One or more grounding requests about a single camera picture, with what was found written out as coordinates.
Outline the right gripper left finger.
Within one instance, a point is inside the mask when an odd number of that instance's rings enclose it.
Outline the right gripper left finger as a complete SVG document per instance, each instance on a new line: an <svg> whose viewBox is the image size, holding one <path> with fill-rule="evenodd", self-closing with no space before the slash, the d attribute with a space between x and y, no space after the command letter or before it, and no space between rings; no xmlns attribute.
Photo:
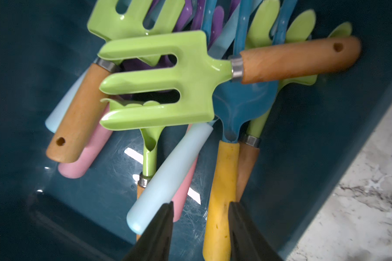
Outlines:
<svg viewBox="0 0 392 261"><path fill-rule="evenodd" d="M122 261L167 261L173 233L174 203L163 204Z"/></svg>

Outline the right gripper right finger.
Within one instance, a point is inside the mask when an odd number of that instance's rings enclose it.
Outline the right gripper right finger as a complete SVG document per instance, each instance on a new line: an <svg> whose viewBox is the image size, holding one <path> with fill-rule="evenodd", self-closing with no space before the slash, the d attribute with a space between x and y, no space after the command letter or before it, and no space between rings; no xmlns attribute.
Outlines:
<svg viewBox="0 0 392 261"><path fill-rule="evenodd" d="M262 236L239 202L231 202L228 210L233 261L282 261Z"/></svg>

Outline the light blue fork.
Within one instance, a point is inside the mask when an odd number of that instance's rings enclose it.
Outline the light blue fork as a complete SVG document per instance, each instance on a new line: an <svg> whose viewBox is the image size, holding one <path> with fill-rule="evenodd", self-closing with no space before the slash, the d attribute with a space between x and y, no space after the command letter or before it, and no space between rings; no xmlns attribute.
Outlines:
<svg viewBox="0 0 392 261"><path fill-rule="evenodd" d="M269 47L269 37L281 2L263 1L256 4L257 12L252 21L250 2L241 4L234 41L234 56L242 51ZM243 85L239 82L225 82L213 93L213 107L223 124L223 135L218 154L240 153L237 142L241 126L264 114L272 105L277 93L275 82ZM194 161L213 131L211 123L195 124L185 134L176 148L157 170L143 194L127 213L127 224L136 234L143 234L164 203L170 203L178 194L188 172L194 168Z"/></svg>

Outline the teal plastic storage box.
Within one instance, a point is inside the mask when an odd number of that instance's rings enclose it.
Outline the teal plastic storage box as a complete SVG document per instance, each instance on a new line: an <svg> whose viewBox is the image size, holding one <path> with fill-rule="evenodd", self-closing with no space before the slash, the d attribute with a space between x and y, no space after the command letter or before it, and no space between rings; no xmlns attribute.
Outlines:
<svg viewBox="0 0 392 261"><path fill-rule="evenodd" d="M103 41L94 1L0 1L0 261L118 261L142 166L138 130L115 132L88 172L46 157L45 120ZM299 1L313 38L349 21L357 64L287 85L264 128L241 200L290 261L392 261L392 1Z"/></svg>

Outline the teal fork yellow handle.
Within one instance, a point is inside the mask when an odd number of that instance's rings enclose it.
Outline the teal fork yellow handle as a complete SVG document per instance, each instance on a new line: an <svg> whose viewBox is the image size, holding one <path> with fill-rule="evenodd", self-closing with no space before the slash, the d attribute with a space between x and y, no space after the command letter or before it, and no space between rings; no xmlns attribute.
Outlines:
<svg viewBox="0 0 392 261"><path fill-rule="evenodd" d="M230 57L232 78L220 84L213 93L215 116L223 125L222 140L219 142L215 174L213 177L208 216L203 245L206 261L228 261L231 257L231 242L228 222L229 203L236 201L238 137L241 126L258 118L270 109L277 94L277 81L270 79L252 80L249 70L255 75L269 65L255 49L285 42L287 23L296 6L296 1L263 1L258 6L255 19L249 22L252 1L241 1L232 20L235 39L230 34L218 37L208 51L219 58L233 44Z"/></svg>

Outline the green wide fork wooden handle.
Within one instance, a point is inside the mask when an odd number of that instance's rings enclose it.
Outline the green wide fork wooden handle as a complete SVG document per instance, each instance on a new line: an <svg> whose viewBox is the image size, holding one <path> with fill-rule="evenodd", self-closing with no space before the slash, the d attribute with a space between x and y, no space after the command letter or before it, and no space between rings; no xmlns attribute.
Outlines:
<svg viewBox="0 0 392 261"><path fill-rule="evenodd" d="M152 29L146 29L143 23L151 1L132 1L123 14L117 13L117 3L97 1L87 23L88 30L107 43L172 33L185 6L185 1L165 1ZM101 100L108 95L99 87L110 74L120 71L121 62L120 59L111 62L99 54L90 65L46 150L48 158L59 163L73 163L79 159L106 107Z"/></svg>

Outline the purple rake pink handle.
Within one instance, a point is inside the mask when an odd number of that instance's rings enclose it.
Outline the purple rake pink handle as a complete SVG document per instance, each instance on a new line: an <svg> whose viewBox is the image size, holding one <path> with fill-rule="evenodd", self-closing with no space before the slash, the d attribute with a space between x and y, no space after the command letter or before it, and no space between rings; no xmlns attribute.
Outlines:
<svg viewBox="0 0 392 261"><path fill-rule="evenodd" d="M186 1L173 31L182 31L190 19L196 15L196 12L203 14L204 4L204 1ZM91 167L112 133L111 130L107 130L98 124L79 159L73 163L60 163L58 165L59 173L71 179L82 177Z"/></svg>

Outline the light blue rake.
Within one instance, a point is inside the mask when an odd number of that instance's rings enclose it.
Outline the light blue rake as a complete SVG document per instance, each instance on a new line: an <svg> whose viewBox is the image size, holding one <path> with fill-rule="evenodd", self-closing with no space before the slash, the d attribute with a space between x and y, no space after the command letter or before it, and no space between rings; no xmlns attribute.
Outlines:
<svg viewBox="0 0 392 261"><path fill-rule="evenodd" d="M88 69L86 69L86 71L83 74L81 74L81 76L70 87L68 92L58 102L55 109L51 112L51 114L45 120L46 128L49 131L51 131L52 133L55 133L56 130L58 129L60 123L62 122L62 119L64 118L66 111L70 107L70 104L71 104L74 96L76 95L77 90L79 89L80 85L82 84L87 72L88 72Z"/></svg>

